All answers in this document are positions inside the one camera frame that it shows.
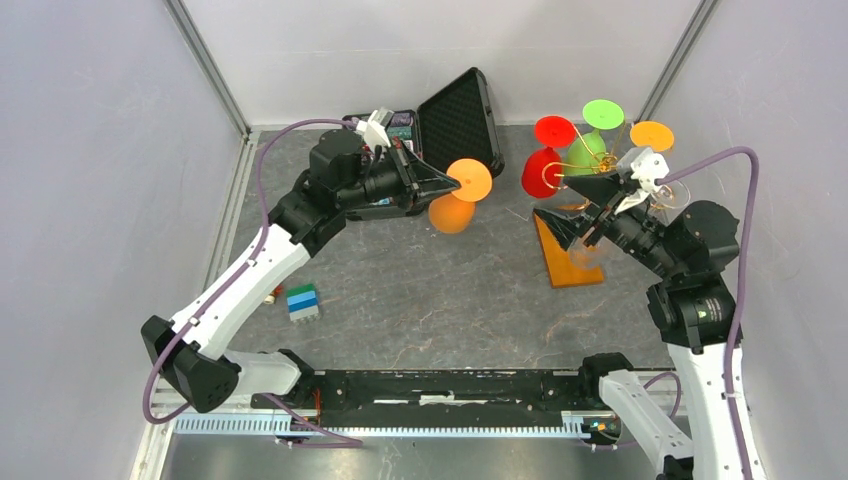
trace robotic arm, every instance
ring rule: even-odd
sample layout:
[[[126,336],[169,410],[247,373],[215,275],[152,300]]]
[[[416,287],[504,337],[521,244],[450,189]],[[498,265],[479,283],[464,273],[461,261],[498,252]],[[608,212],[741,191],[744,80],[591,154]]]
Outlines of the robotic arm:
[[[588,200],[582,211],[537,208],[535,213],[563,249],[577,241],[592,246],[607,238],[662,279],[648,289],[648,310],[686,392],[695,441],[649,399],[621,354],[584,359],[580,375],[590,386],[587,396],[611,407],[628,425],[663,475],[658,478],[740,478],[723,360],[726,348],[735,349],[733,371],[738,372],[741,346],[738,341],[728,344],[736,303],[721,277],[739,254],[739,222],[726,208],[703,200],[691,203],[668,225],[634,208],[657,191],[657,180],[668,171],[662,155],[634,148],[614,172],[566,177],[566,186]],[[740,376],[734,386],[748,454],[757,459]],[[751,474],[765,478],[758,461]]]
[[[292,358],[234,352],[227,345],[268,292],[345,227],[347,210],[386,197],[412,209],[459,188],[403,142],[388,138],[391,116],[377,110],[356,131],[325,133],[309,154],[309,168],[271,210],[267,228],[221,278],[170,319],[152,316],[143,325],[154,364],[187,330],[165,354],[159,373],[196,411],[212,411],[233,394],[284,395],[294,387],[300,369]]]

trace white wall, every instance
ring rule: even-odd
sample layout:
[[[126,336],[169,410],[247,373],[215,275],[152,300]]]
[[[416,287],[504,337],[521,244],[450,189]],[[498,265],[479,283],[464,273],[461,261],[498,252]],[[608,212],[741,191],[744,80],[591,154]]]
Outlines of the white wall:
[[[657,115],[672,170],[761,156],[743,369],[772,479],[845,478],[846,20],[843,0],[721,2]],[[739,158],[688,184],[741,217],[747,182]]]
[[[184,0],[253,125],[416,108],[471,66],[503,123],[639,113],[697,0]]]
[[[139,329],[201,286],[239,136],[160,1],[0,15],[0,478],[127,478]]]

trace black case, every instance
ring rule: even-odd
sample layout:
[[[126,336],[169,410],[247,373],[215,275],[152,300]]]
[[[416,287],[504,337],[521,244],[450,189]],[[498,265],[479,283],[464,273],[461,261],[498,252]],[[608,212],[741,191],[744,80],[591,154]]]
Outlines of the black case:
[[[495,131],[486,76],[471,68],[418,107],[412,125],[415,153],[442,172],[460,158],[479,160],[492,177],[503,172],[504,158]],[[367,114],[348,115],[367,118]],[[374,204],[347,213],[348,220],[370,220],[419,215],[427,205],[404,211],[388,203]]]

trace case lid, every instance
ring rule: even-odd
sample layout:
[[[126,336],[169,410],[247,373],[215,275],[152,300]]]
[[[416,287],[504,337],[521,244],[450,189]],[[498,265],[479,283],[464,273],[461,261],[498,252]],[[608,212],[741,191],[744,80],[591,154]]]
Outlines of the case lid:
[[[424,160],[442,172],[461,158],[480,161],[495,177],[504,162],[486,77],[471,68],[418,107]]]

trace orange wooden base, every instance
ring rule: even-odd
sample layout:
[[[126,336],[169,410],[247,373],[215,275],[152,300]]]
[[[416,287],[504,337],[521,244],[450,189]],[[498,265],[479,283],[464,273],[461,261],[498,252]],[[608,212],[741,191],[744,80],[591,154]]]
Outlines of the orange wooden base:
[[[551,287],[579,287],[603,283],[604,272],[601,271],[601,267],[595,267],[591,270],[576,267],[568,257],[568,252],[559,246],[545,222],[536,215],[533,215],[533,218],[536,221],[536,232],[539,234],[539,243],[542,245],[545,263],[548,264],[548,277],[551,279]]]

